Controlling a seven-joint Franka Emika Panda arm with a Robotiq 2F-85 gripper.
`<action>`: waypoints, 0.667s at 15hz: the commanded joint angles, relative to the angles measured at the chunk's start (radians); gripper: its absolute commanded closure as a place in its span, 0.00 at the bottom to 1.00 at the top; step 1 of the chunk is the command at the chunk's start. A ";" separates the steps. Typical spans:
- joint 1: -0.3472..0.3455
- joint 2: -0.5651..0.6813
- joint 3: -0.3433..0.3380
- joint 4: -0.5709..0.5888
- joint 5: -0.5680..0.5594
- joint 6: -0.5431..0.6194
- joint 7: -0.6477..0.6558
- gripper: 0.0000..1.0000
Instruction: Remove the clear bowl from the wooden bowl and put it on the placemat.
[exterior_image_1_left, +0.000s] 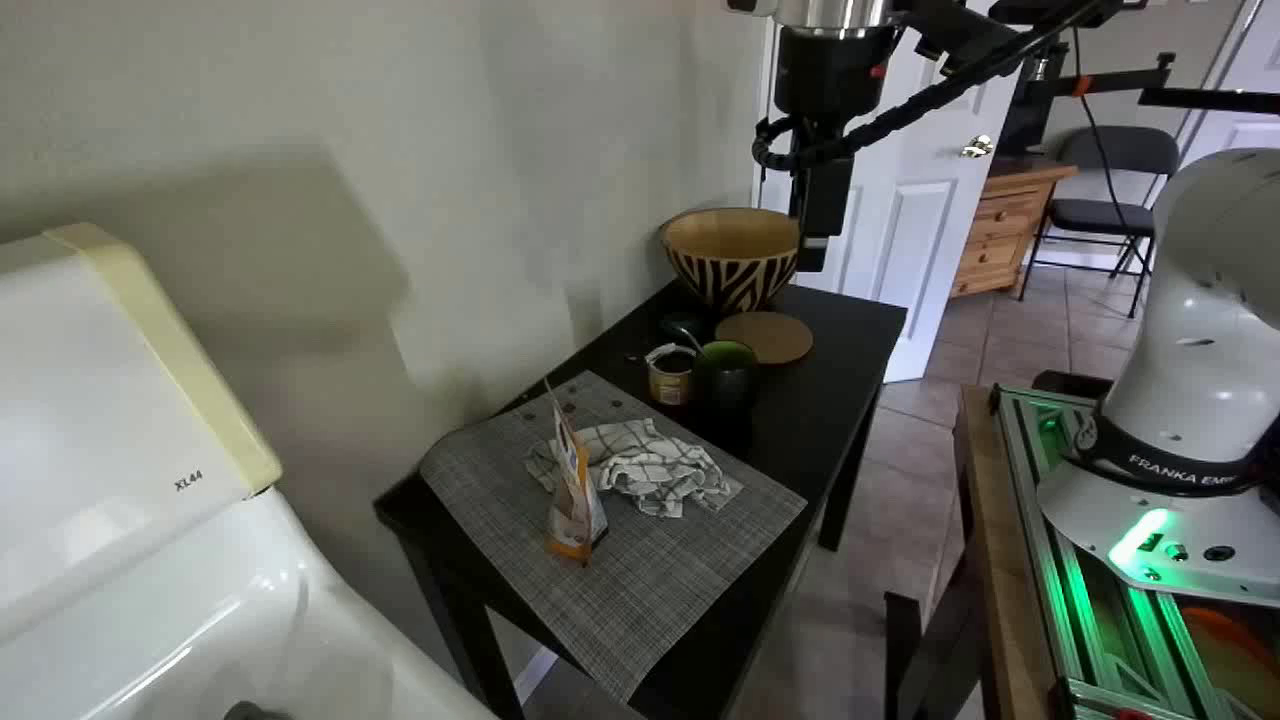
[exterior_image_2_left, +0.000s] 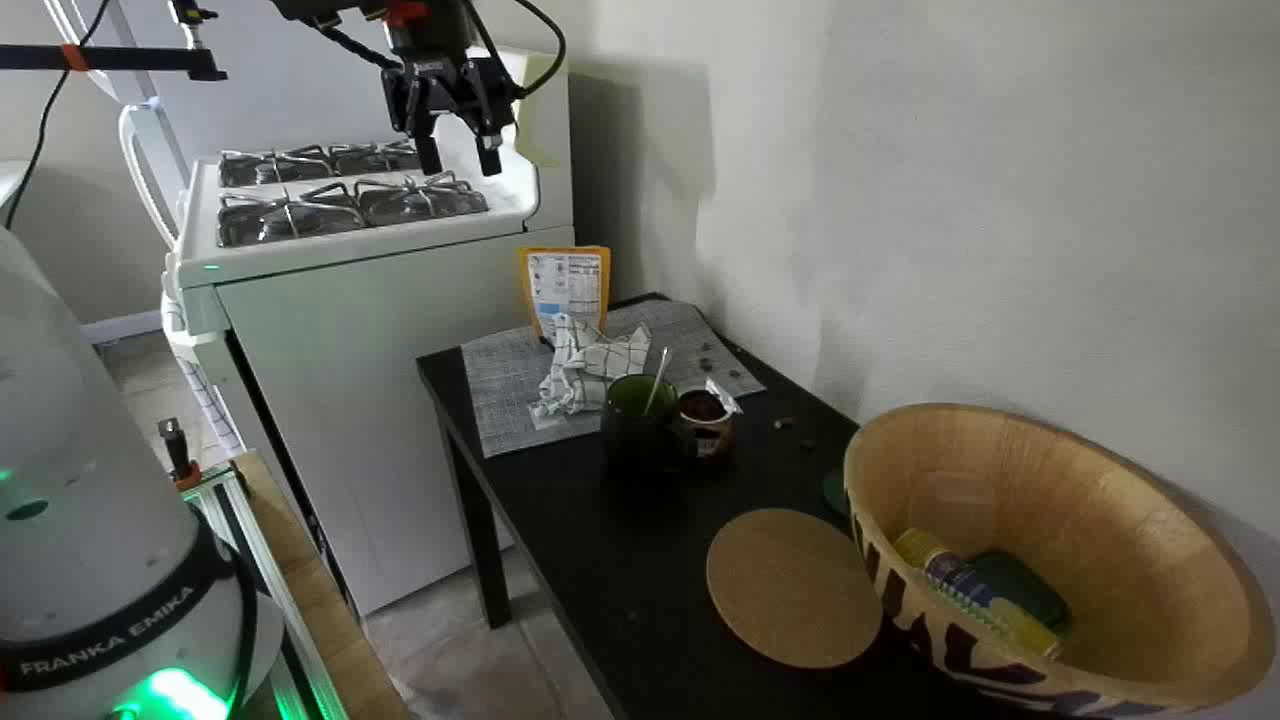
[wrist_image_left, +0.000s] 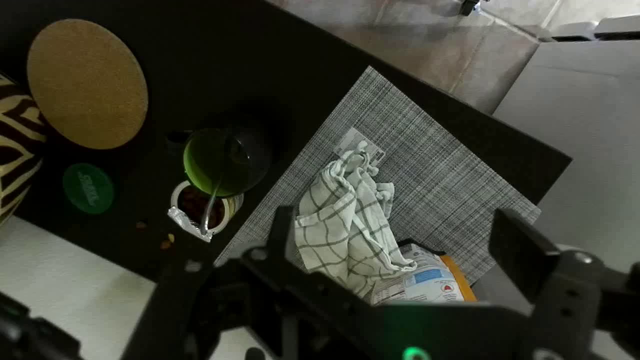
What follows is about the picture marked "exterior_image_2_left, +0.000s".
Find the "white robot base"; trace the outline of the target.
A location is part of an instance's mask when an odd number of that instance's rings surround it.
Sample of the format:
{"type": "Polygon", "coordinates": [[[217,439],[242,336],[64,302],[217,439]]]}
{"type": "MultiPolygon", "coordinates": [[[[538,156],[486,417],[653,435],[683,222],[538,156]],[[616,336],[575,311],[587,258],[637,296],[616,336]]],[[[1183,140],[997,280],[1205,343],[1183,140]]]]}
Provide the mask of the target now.
{"type": "Polygon", "coordinates": [[[0,720],[242,720],[279,632],[0,232],[0,720]]]}

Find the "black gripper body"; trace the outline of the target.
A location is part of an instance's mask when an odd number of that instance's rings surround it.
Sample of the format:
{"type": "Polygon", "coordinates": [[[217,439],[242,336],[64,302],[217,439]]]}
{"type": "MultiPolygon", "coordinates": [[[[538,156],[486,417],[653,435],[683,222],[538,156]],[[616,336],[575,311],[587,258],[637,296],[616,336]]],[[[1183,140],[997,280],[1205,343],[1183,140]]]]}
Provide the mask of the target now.
{"type": "Polygon", "coordinates": [[[382,85],[396,132],[424,132],[442,111],[462,114],[472,132],[506,125],[506,65],[491,57],[394,65],[382,85]]]}

